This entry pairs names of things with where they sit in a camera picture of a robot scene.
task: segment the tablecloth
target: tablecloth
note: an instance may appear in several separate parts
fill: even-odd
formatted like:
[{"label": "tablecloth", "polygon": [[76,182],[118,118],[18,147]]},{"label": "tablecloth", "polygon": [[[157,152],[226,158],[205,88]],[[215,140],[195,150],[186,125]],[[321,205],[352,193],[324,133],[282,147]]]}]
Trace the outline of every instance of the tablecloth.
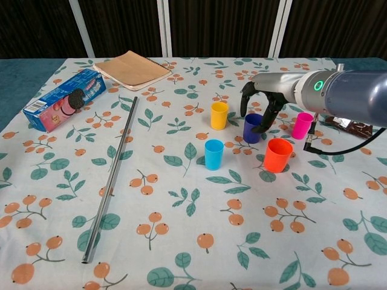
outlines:
[{"label": "tablecloth", "polygon": [[[31,101],[105,59],[67,59]],[[314,155],[285,105],[256,144],[242,139],[240,90],[264,72],[333,69],[330,59],[154,58],[173,75],[138,92],[106,91],[51,133],[20,113],[0,134],[2,289],[385,289],[387,153],[381,135],[353,153]],[[81,264],[132,100],[140,98],[93,261]],[[227,126],[209,126],[214,101]],[[262,113],[264,94],[249,112]],[[320,117],[313,145],[362,140]],[[204,143],[224,142],[204,166]],[[294,152],[262,166],[267,141]]]}]

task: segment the purple cup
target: purple cup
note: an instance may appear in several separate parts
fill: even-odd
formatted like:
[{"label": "purple cup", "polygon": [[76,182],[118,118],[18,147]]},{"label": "purple cup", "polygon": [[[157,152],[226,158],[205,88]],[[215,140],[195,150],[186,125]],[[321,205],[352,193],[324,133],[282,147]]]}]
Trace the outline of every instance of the purple cup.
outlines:
[{"label": "purple cup", "polygon": [[309,113],[298,114],[296,124],[294,125],[291,136],[297,140],[304,139],[309,131],[312,121],[313,121],[313,116],[311,114]]},{"label": "purple cup", "polygon": [[252,132],[252,129],[261,124],[262,115],[248,114],[244,119],[243,140],[246,143],[258,143],[261,134]]}]

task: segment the yellow cup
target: yellow cup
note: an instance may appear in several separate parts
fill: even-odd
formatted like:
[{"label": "yellow cup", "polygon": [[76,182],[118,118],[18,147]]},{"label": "yellow cup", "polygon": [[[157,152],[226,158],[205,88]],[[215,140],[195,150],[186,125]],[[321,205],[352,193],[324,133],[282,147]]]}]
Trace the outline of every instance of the yellow cup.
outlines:
[{"label": "yellow cup", "polygon": [[226,126],[227,112],[229,105],[218,101],[211,106],[211,127],[215,130],[222,130]]}]

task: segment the dark curtain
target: dark curtain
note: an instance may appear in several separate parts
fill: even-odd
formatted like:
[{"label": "dark curtain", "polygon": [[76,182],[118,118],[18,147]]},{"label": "dark curtain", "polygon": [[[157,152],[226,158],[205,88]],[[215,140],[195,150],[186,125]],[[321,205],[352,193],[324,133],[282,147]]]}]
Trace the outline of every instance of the dark curtain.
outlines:
[{"label": "dark curtain", "polygon": [[156,0],[79,0],[96,57],[161,56]]},{"label": "dark curtain", "polygon": [[169,0],[180,57],[267,57],[279,0]]},{"label": "dark curtain", "polygon": [[280,57],[387,60],[386,0],[293,0]]},{"label": "dark curtain", "polygon": [[0,2],[0,59],[86,56],[68,0]]}]

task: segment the notebook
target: notebook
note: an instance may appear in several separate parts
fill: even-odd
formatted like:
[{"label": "notebook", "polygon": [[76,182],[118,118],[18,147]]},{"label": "notebook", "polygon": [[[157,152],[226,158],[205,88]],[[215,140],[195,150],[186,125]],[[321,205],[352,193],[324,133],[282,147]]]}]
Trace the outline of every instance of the notebook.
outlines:
[{"label": "notebook", "polygon": [[130,50],[107,62],[95,63],[93,67],[131,91],[138,91],[172,74],[159,63]]}]

